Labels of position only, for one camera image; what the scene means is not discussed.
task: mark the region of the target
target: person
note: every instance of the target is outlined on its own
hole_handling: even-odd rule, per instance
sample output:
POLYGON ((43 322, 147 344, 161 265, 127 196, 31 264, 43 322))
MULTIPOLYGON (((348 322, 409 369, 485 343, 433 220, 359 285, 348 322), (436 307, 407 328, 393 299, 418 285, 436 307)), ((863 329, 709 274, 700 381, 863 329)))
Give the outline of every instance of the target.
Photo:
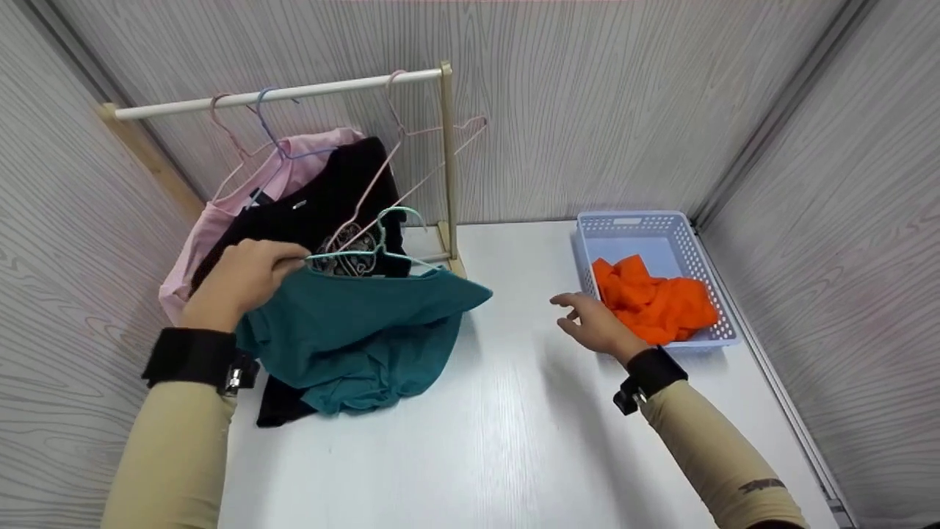
MULTIPOLYGON (((184 308, 179 327, 164 330, 145 371, 152 388, 117 468, 103 528, 216 526, 235 399, 225 391, 230 369, 221 375, 206 372, 218 371, 217 359, 232 362, 239 319, 270 299, 309 254, 298 245, 272 241, 245 240, 227 248, 184 308)), ((562 330, 641 378, 630 398, 719 527, 808 527, 763 457, 676 376, 684 372, 663 349, 650 348, 592 297, 561 294, 551 303, 571 309, 558 320, 562 330)), ((622 405, 628 409, 630 400, 622 405)))

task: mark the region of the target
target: black wrist strap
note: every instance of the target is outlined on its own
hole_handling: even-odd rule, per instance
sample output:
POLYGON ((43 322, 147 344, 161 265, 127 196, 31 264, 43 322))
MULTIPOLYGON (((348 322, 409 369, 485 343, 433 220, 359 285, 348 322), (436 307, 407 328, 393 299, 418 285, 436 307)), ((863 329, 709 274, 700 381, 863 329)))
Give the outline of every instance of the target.
POLYGON ((646 349, 627 362, 629 376, 620 384, 620 391, 614 395, 614 404, 624 415, 639 409, 634 395, 642 393, 650 398, 678 380, 688 380, 675 360, 661 346, 646 349))
POLYGON ((254 387, 258 364, 235 347, 235 334, 167 328, 157 338, 141 377, 148 388, 158 382, 201 382, 221 393, 233 368, 243 370, 239 387, 254 387))

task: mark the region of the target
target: white table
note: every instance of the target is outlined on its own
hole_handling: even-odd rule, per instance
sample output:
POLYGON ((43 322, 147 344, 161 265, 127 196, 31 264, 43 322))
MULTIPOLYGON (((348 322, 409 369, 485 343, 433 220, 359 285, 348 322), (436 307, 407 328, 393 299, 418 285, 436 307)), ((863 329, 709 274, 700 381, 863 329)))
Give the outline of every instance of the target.
MULTIPOLYGON (((450 362, 422 395, 258 429, 261 388, 242 392, 221 526, 712 527, 643 417, 611 403, 622 368, 556 327, 563 311, 548 298, 580 290, 573 231, 570 221, 459 228, 467 275, 493 298, 464 317, 450 362)), ((409 230, 406 249, 438 251, 434 236, 409 230)), ((810 525, 837 527, 747 346, 681 364, 810 525)))

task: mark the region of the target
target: blue plastic basket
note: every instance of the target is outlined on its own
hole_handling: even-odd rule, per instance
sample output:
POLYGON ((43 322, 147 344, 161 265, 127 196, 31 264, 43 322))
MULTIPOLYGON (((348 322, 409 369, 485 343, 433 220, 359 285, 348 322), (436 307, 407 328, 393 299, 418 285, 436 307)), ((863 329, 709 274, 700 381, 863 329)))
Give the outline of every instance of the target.
POLYGON ((688 218, 678 211, 599 211, 578 216, 574 259, 585 292, 600 299, 591 263, 608 263, 639 254, 650 275, 659 278, 694 278, 708 287, 718 323, 702 329, 686 342, 666 347, 675 353, 707 353, 741 341, 737 322, 714 285, 688 218))

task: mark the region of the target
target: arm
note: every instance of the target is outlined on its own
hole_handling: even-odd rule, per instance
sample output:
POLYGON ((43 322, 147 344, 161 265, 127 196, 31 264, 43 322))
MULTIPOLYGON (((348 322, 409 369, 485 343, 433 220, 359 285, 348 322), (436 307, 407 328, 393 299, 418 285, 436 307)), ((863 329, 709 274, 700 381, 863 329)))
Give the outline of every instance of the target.
MULTIPOLYGON (((562 294, 572 307, 558 325, 578 343, 613 356, 627 372, 655 354, 598 300, 562 294)), ((712 403, 685 380, 650 395, 640 410, 722 528, 808 527, 770 465, 712 403)))
MULTIPOLYGON (((183 310, 180 327, 234 331, 242 315, 267 301, 309 253, 271 241, 227 248, 183 310)), ((234 411, 235 399, 209 384, 154 385, 124 447, 102 528, 215 527, 234 411)))

